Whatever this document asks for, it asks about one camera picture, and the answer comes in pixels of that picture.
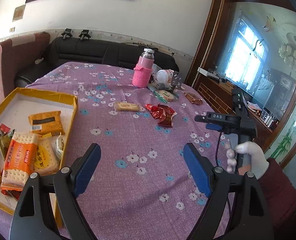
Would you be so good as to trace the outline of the dark red sleeved forearm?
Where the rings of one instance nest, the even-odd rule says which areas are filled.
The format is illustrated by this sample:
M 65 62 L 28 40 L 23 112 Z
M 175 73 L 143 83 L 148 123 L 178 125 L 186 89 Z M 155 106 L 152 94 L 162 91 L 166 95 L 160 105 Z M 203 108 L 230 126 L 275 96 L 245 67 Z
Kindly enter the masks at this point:
M 296 225 L 296 189 L 275 159 L 259 179 L 274 228 Z

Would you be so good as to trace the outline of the white gloved right hand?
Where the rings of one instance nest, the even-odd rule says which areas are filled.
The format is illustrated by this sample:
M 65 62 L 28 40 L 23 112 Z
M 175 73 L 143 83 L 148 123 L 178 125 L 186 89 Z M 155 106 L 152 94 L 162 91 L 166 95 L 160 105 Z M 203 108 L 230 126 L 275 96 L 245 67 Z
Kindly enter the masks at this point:
M 266 160 L 263 150 L 255 142 L 244 142 L 236 146 L 233 150 L 228 144 L 227 152 L 227 172 L 233 173 L 236 168 L 236 154 L 248 155 L 251 157 L 251 172 L 257 179 L 260 179 L 269 168 L 269 162 Z

